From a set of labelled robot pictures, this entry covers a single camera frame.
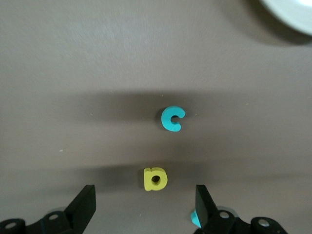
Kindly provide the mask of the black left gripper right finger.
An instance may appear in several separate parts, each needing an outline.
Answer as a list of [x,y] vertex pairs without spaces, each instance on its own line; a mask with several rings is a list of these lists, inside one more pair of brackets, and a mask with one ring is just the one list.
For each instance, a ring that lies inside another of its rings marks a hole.
[[218,209],[205,185],[196,185],[195,211],[200,223],[196,234],[287,234],[274,219],[254,217],[247,223],[232,212]]

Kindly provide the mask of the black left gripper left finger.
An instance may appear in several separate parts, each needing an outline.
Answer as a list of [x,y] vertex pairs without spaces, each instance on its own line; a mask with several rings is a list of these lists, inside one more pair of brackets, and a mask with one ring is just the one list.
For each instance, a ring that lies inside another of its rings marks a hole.
[[96,211],[95,185],[86,185],[64,211],[48,213],[39,221],[26,225],[20,218],[0,222],[2,234],[81,234]]

